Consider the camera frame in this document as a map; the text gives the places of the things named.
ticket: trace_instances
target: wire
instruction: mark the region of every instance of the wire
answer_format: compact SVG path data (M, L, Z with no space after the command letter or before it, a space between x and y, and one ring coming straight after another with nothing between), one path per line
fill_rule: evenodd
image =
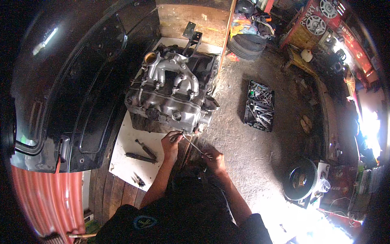
M332 208L332 204L333 204L335 201L341 200L341 199L344 199L344 198L346 198L346 199L348 199L348 200L351 200L351 199L349 199L349 198L347 198L347 197L334 199L333 202L330 204L329 211L330 211L330 209Z
M351 220L352 221L354 221L353 219L351 219L351 217L349 217L348 215L346 215L343 211L334 211L334 212L331 212L331 213L342 213L342 214L344 214L344 216L345 217L347 217L348 218L348 223L349 223L349 225L351 226L351 227L353 227L353 228L358 228L359 226L353 226L353 224L354 224L354 222L352 222L351 223Z

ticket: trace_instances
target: hand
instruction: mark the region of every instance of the hand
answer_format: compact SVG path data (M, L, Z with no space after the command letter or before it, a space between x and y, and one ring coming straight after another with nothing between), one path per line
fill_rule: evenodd
M178 153L179 141L183 140L183 136L180 135L181 131L175 130L169 132L163 139L161 139L161 145L164 150L164 161L171 163L176 162Z
M225 156L218 152L216 149L211 149L205 152L206 155L212 156L208 158L206 155L202 155L202 158L206 161L207 166L214 172L215 175L220 176L226 173Z

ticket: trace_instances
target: screwdriver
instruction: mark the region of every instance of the screwdriver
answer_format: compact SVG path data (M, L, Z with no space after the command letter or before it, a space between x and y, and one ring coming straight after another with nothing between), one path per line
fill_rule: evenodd
M147 146L144 144L144 143L140 143L140 141L138 139L135 139L135 142L137 142L141 147L142 149L153 159L153 160L156 160L157 157L154 155L154 153L149 149L147 148Z

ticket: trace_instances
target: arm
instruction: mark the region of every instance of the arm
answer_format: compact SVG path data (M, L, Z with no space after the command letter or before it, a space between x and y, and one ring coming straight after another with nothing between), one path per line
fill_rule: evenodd
M252 211L227 174L224 155L215 149L208 154L210 154L213 158L209 159L204 155L202 158L206 160L208 167L214 172L214 174L222 183L226 199L230 204L232 215L237 225L240 226L249 218L249 216L252 214Z
M170 172L177 160L179 141L184 139L182 135L178 135L180 133L181 131L171 131L161 140L161 145L163 146L164 150L164 161L158 170L154 182L146 192L145 197L141 202L141 208L164 196L165 190L167 189Z

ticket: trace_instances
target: tool tray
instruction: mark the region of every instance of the tool tray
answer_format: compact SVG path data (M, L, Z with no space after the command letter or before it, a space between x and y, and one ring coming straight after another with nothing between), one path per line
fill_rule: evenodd
M259 91L260 93L266 91L268 94L271 95L271 99L264 99L263 100L262 96L254 96L251 93L251 91ZM261 84L261 83L258 83L258 82L254 82L251 80L249 82L249 86L248 86L247 97L248 97L248 100L246 101L246 104L245 104L244 123L249 125L250 127L253 127L255 129L258 129L258 130L262 130L265 132L272 132L273 115L275 114L275 111L274 111L275 92L273 90L271 90L268 86ZM269 115L269 114L266 115L267 116L266 118L269 119L270 123L268 123L264 119L259 118L259 120L261 120L261 122L263 122L266 126L264 126L261 122L258 123L258 121L256 121L256 118L254 117L253 111L251 111L249 109L249 107L251 107L251 108L253 107L253 104L255 104L263 109L270 110L269 112L272 115Z

